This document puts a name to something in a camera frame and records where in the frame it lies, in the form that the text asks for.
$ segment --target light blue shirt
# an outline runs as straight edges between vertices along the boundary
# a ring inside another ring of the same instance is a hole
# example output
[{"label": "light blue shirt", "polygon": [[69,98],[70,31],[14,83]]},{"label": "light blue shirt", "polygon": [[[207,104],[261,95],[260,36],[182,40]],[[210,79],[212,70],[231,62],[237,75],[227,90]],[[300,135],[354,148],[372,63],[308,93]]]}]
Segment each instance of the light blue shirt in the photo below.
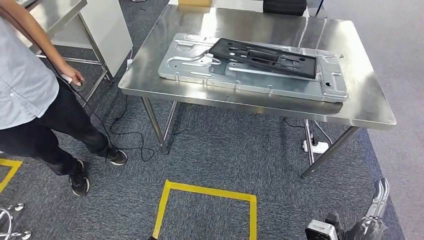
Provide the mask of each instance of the light blue shirt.
[{"label": "light blue shirt", "polygon": [[41,118],[59,83],[0,17],[0,130]]}]

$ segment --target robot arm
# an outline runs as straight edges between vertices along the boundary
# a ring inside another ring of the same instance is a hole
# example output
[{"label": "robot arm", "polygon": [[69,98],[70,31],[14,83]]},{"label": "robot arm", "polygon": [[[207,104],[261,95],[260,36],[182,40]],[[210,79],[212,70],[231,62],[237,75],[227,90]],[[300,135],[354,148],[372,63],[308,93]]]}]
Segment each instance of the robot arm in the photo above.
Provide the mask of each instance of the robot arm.
[{"label": "robot arm", "polygon": [[390,186],[385,178],[375,183],[375,194],[365,216],[351,230],[340,229],[337,213],[328,214],[325,222],[312,220],[305,229],[308,240],[382,240],[386,229],[382,218],[386,210]]},{"label": "robot arm", "polygon": [[386,210],[390,186],[385,178],[375,183],[372,204],[359,222],[346,232],[344,240],[381,240],[386,229],[382,218]]}]

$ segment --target white shoe sole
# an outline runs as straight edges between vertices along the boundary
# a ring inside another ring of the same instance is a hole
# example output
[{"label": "white shoe sole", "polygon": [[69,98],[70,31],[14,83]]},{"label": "white shoe sole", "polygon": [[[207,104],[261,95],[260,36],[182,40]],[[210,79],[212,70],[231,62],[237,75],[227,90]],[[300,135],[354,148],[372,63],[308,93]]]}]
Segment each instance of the white shoe sole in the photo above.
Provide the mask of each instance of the white shoe sole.
[{"label": "white shoe sole", "polygon": [[122,166],[122,165],[124,165],[124,164],[127,163],[128,157],[127,157],[127,154],[125,152],[123,152],[123,151],[121,151],[119,149],[118,149],[118,151],[121,152],[121,153],[123,153],[123,155],[125,156],[126,161],[124,163],[116,163],[116,162],[110,161],[110,163],[113,164],[113,165],[115,165],[115,166]]},{"label": "white shoe sole", "polygon": [[[81,165],[82,165],[82,170],[84,170],[84,163],[83,163],[83,161],[81,161],[81,160],[77,160],[78,162],[80,162],[81,163]],[[83,194],[77,194],[73,189],[72,189],[72,192],[73,192],[73,194],[75,194],[75,195],[77,195],[77,196],[79,196],[79,197],[81,197],[81,196],[83,196],[83,195],[85,195],[86,193],[88,193],[89,192],[89,190],[90,190],[90,181],[89,181],[89,179],[88,178],[86,178],[86,177],[84,177],[84,179],[85,179],[85,182],[87,183],[87,191],[85,191]]]}]

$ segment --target cardboard box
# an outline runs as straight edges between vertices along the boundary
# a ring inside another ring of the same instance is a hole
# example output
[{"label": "cardboard box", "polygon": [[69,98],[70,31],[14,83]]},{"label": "cardboard box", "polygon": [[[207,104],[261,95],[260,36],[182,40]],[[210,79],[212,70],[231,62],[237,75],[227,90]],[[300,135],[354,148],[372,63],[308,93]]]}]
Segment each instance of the cardboard box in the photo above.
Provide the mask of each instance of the cardboard box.
[{"label": "cardboard box", "polygon": [[194,6],[194,7],[207,7],[212,4],[212,0],[178,0],[178,5]]}]

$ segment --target stainless steel table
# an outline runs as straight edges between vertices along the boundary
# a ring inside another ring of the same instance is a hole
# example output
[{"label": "stainless steel table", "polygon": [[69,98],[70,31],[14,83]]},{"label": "stainless steel table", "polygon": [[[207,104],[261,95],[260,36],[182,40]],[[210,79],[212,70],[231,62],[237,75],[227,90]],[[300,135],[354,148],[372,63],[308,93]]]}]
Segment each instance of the stainless steel table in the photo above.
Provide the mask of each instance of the stainless steel table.
[{"label": "stainless steel table", "polygon": [[[176,33],[331,51],[340,56],[349,99],[344,103],[319,102],[163,79],[158,67]],[[168,5],[119,87],[124,94],[142,98],[164,153],[168,152],[166,139],[177,102],[305,119],[309,150],[309,120],[350,126],[316,161],[309,151],[310,167],[303,177],[310,176],[360,128],[388,130],[396,125],[351,21]],[[163,133],[149,98],[173,101]]]},{"label": "stainless steel table", "polygon": [[[89,101],[99,84],[102,82],[102,80],[106,77],[109,81],[112,81],[113,76],[109,71],[108,65],[106,64],[102,53],[100,52],[96,42],[94,41],[93,36],[90,33],[86,22],[84,21],[83,16],[80,14],[81,9],[83,9],[83,7],[85,7],[86,5],[87,0],[38,0],[29,5],[27,10],[44,29],[50,39],[52,39],[60,30],[62,30],[66,26],[66,24],[69,23],[69,21],[71,21],[75,17],[78,17],[82,30],[87,36],[98,61],[70,57],[64,57],[63,59],[67,62],[102,66],[102,74],[97,79],[85,99],[86,101]],[[37,46],[33,45],[21,33],[18,32],[17,34],[21,41],[23,41],[33,53],[37,54],[40,51]],[[41,54],[37,54],[37,56],[39,58],[46,58],[45,55]]]}]

